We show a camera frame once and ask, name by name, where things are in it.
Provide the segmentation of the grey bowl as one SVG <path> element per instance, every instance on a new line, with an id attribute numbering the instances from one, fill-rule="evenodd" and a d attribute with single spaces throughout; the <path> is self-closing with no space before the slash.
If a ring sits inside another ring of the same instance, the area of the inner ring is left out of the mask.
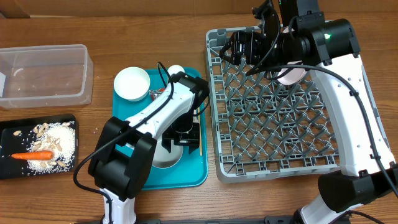
<path id="1" fill-rule="evenodd" d="M 152 165 L 156 168 L 166 169 L 174 166 L 182 157 L 183 146 L 176 146 L 172 141 L 171 152 L 162 145 L 162 138 L 157 140 Z"/>

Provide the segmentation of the white round plate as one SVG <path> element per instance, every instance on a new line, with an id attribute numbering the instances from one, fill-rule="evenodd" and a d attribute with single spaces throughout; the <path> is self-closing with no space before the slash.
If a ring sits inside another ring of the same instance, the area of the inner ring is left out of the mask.
<path id="1" fill-rule="evenodd" d="M 306 74 L 307 71 L 304 68 L 283 68 L 277 76 L 284 76 L 278 78 L 277 81 L 283 85 L 292 85 L 299 82 Z"/>

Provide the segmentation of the white bowl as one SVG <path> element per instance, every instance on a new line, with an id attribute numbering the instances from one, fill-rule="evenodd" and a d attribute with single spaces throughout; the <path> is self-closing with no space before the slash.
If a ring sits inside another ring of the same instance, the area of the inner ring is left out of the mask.
<path id="1" fill-rule="evenodd" d="M 149 92 L 149 74 L 139 67 L 128 67 L 115 77 L 113 89 L 116 94 L 128 101 L 140 101 Z"/>

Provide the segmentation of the orange carrot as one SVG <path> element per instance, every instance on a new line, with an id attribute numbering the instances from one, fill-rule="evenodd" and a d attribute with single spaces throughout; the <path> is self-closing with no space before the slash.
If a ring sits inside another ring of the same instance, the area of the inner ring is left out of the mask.
<path id="1" fill-rule="evenodd" d="M 15 153 L 11 155 L 14 159 L 19 160 L 39 160 L 39 161 L 47 161 L 53 158 L 52 151 L 34 151 L 34 152 L 24 152 L 24 153 Z"/>

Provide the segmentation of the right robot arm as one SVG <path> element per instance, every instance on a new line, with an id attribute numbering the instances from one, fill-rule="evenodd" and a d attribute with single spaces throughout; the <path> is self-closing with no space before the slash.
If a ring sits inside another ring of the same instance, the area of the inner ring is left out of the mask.
<path id="1" fill-rule="evenodd" d="M 297 210 L 292 223 L 335 223 L 357 207 L 397 192 L 397 163 L 383 140 L 364 80 L 360 47 L 346 19 L 305 22 L 286 33 L 236 31 L 220 57 L 239 65 L 245 57 L 250 75 L 291 68 L 310 72 L 323 98 L 335 132 L 340 157 L 338 171 L 318 179 L 319 194 Z"/>

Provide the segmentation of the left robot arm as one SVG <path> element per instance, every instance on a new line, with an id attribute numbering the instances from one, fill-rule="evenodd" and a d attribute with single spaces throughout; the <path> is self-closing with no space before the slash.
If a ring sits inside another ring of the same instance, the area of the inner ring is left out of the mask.
<path id="1" fill-rule="evenodd" d="M 126 120 L 110 118 L 90 155 L 88 173 L 104 198 L 102 223 L 134 223 L 134 200 L 140 193 L 161 144 L 199 147 L 195 111 L 209 95 L 209 84 L 184 72 L 169 76 L 166 89 L 142 111 Z"/>

